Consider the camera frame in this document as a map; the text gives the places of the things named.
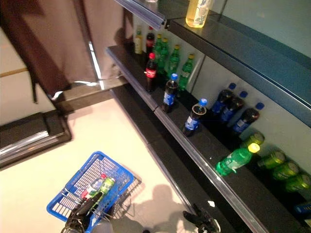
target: soda bottle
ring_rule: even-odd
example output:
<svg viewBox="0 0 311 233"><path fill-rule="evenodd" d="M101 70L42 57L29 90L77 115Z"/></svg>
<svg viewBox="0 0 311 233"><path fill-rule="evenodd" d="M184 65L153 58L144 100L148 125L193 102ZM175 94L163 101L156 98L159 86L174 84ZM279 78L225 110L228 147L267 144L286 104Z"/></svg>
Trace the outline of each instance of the soda bottle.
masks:
<svg viewBox="0 0 311 233"><path fill-rule="evenodd" d="M225 159L217 163L216 171L218 171L221 176L226 176L232 171L237 173L236 169L247 164L251 160L253 153L259 150L260 146L256 143L252 143L248 148L236 149Z"/></svg>
<svg viewBox="0 0 311 233"><path fill-rule="evenodd" d="M198 128L200 117L202 117L207 112L205 107L206 105L206 99L200 99L199 103L193 105L190 116L188 117L183 127L183 133L185 136L188 137L193 135L194 131Z"/></svg>
<svg viewBox="0 0 311 233"><path fill-rule="evenodd" d="M149 26L149 31L146 38L147 57L149 57L149 54L152 52L154 48L154 42L155 42L155 35L153 34L153 28Z"/></svg>
<svg viewBox="0 0 311 233"><path fill-rule="evenodd" d="M261 110L264 108L264 104L259 102L256 104L256 109ZM248 126L250 126L251 123L256 121L259 118L259 112L253 109L248 108L246 109L240 119L237 120L237 122L232 127L232 132L234 134L240 134L242 133Z"/></svg>
<svg viewBox="0 0 311 233"><path fill-rule="evenodd" d="M167 71L168 79L171 77L173 73L176 73L178 64L179 64L179 45L175 45L174 51L171 54L170 61L169 61L169 67Z"/></svg>
<svg viewBox="0 0 311 233"><path fill-rule="evenodd" d="M162 41L161 41L161 34L156 35L156 42L153 49L153 53L155 54L155 62L158 63L160 59L160 53L162 49Z"/></svg>
<svg viewBox="0 0 311 233"><path fill-rule="evenodd" d="M226 102L234 96L232 90L234 90L236 86L237 85L235 83L230 83L228 87L230 90L225 89L219 93L216 102L211 108L211 112L214 116L218 115L225 107Z"/></svg>
<svg viewBox="0 0 311 233"><path fill-rule="evenodd" d="M153 91L155 85L155 77L156 77L156 62L155 62L155 54L151 52L149 54L149 61L146 66L146 78L147 78L147 87L146 90L148 92Z"/></svg>
<svg viewBox="0 0 311 233"><path fill-rule="evenodd" d="M159 74L164 74L164 67L165 67L166 59L168 55L169 55L169 49L168 49L167 39L163 38L160 58L159 58L159 62L157 63L157 72Z"/></svg>
<svg viewBox="0 0 311 233"><path fill-rule="evenodd" d="M140 28L140 26L137 26L134 43L135 43L135 53L136 54L142 54L142 46L141 46L141 44L142 44L142 37L141 37L141 28Z"/></svg>
<svg viewBox="0 0 311 233"><path fill-rule="evenodd" d="M186 63L183 65L181 75L179 77L179 83L178 83L178 89L180 91L186 90L188 80L190 78L190 74L192 72L192 67L193 67L193 59L194 59L194 54L189 54L188 60Z"/></svg>
<svg viewBox="0 0 311 233"><path fill-rule="evenodd" d="M164 99L161 108L166 113L169 113L172 110L174 104L174 98L178 88L177 79L178 75L173 73L171 79L168 80L165 86Z"/></svg>
<svg viewBox="0 0 311 233"><path fill-rule="evenodd" d="M230 100L220 115L220 121L222 123L230 121L233 115L244 106L244 101L241 98L245 98L246 96L247 92L242 91L240 97L235 96Z"/></svg>

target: plastic bottle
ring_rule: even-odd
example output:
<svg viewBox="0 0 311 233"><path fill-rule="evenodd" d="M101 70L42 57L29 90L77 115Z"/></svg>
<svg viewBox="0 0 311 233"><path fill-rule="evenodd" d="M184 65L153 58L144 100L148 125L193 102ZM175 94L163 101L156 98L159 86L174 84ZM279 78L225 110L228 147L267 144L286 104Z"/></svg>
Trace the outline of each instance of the plastic bottle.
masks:
<svg viewBox="0 0 311 233"><path fill-rule="evenodd" d="M235 83L230 83L228 87L229 90L225 89L219 93L216 102L211 108L211 112L214 116L218 115L225 107L225 104L234 96L232 90L234 90L236 86Z"/></svg>
<svg viewBox="0 0 311 233"><path fill-rule="evenodd" d="M211 0L190 0L186 23L192 28L202 28L205 24Z"/></svg>
<svg viewBox="0 0 311 233"><path fill-rule="evenodd" d="M149 54L149 61L146 66L146 78L147 78L147 87L146 90L148 92L153 91L155 85L155 77L156 77L156 62L155 62L155 54L151 52Z"/></svg>
<svg viewBox="0 0 311 233"><path fill-rule="evenodd" d="M169 67L167 71L168 79L171 78L171 75L173 73L176 73L178 64L179 64L179 45L175 45L174 51L171 54L170 61L169 61Z"/></svg>
<svg viewBox="0 0 311 233"><path fill-rule="evenodd" d="M222 123L227 123L230 121L233 115L244 106L244 101L242 98L244 99L246 96L247 92L242 91L240 93L240 97L235 96L230 100L220 115L220 121Z"/></svg>
<svg viewBox="0 0 311 233"><path fill-rule="evenodd" d="M264 104L259 102L256 104L256 109L261 110L264 108ZM248 126L250 126L251 123L256 121L259 118L259 112L253 109L253 108L248 108L246 109L240 119L237 120L237 122L233 125L232 127L232 132L234 134L240 134L242 133L245 129L247 129Z"/></svg>
<svg viewBox="0 0 311 233"><path fill-rule="evenodd" d="M193 105L190 116L183 127L183 133L185 136L193 135L194 131L198 128L199 119L207 112L206 105L206 99L200 99L199 103Z"/></svg>
<svg viewBox="0 0 311 233"><path fill-rule="evenodd" d="M167 45L167 39L163 38L160 58L159 58L159 62L157 63L157 72L159 74L164 74L164 67L165 67L168 55L169 55L169 49Z"/></svg>
<svg viewBox="0 0 311 233"><path fill-rule="evenodd" d="M142 54L142 37L141 37L141 27L137 26L137 30L136 30L136 36L135 36L135 53L136 54Z"/></svg>
<svg viewBox="0 0 311 233"><path fill-rule="evenodd" d="M162 49L162 41L161 41L161 34L156 35L156 42L155 42L155 46L153 49L153 52L155 54L155 62L158 63L159 59L160 59L160 53L161 53L161 49Z"/></svg>
<svg viewBox="0 0 311 233"><path fill-rule="evenodd" d="M178 89L180 91L186 90L190 74L192 73L193 59L194 59L194 55L192 53L189 54L188 60L183 65L181 75L179 77L179 83L178 83Z"/></svg>
<svg viewBox="0 0 311 233"><path fill-rule="evenodd" d="M155 43L155 34L153 33L153 28L149 26L149 31L146 38L146 53L147 57L152 52Z"/></svg>
<svg viewBox="0 0 311 233"><path fill-rule="evenodd" d="M260 150L260 146L256 143L252 143L248 148L239 148L229 154L225 159L218 162L216 165L216 170L222 176L226 176L231 172L236 173L236 169L247 164L253 153L256 153Z"/></svg>
<svg viewBox="0 0 311 233"><path fill-rule="evenodd" d="M178 75L173 73L171 75L171 79L168 80L165 86L164 99L161 109L166 113L169 113L172 110L174 104L174 98L178 88L177 79Z"/></svg>

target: red label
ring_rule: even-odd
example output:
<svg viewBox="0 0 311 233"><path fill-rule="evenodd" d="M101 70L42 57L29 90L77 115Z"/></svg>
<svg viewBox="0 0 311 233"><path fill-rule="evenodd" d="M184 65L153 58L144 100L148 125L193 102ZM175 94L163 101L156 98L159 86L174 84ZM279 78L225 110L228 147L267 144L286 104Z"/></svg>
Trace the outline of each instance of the red label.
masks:
<svg viewBox="0 0 311 233"><path fill-rule="evenodd" d="M145 73L146 73L146 76L151 79L153 79L156 76L156 70L151 70L151 69L146 68Z"/></svg>

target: red bottle cap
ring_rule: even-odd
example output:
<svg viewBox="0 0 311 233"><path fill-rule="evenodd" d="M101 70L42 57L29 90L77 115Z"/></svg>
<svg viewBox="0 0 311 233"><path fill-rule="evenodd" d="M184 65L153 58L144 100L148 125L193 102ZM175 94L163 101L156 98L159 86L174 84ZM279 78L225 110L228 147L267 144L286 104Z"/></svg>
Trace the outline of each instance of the red bottle cap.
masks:
<svg viewBox="0 0 311 233"><path fill-rule="evenodd" d="M150 54L149 54L149 58L150 59L154 59L156 56L155 56L155 54L153 53L153 52L151 52Z"/></svg>

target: yellow bottle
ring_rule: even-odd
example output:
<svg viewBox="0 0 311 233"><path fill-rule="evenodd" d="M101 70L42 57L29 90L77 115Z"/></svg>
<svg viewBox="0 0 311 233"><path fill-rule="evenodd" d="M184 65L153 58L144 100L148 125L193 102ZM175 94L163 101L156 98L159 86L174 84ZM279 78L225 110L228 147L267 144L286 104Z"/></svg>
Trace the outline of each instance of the yellow bottle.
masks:
<svg viewBox="0 0 311 233"><path fill-rule="evenodd" d="M134 43L135 43L135 53L136 54L142 54L142 36L141 36L140 26L137 26Z"/></svg>
<svg viewBox="0 0 311 233"><path fill-rule="evenodd" d="M205 24L212 0L190 0L186 23L192 28L202 28Z"/></svg>

